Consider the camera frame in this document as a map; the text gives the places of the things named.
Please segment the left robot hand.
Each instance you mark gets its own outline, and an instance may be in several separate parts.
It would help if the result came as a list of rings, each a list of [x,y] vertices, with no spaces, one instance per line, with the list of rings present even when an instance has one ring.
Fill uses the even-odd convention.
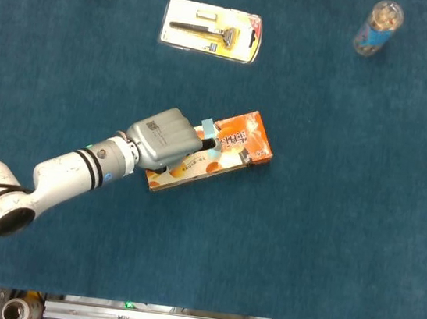
[[[153,172],[173,168],[188,155],[220,147],[214,137],[200,138],[178,108],[135,122],[126,136],[139,152],[138,167]]]

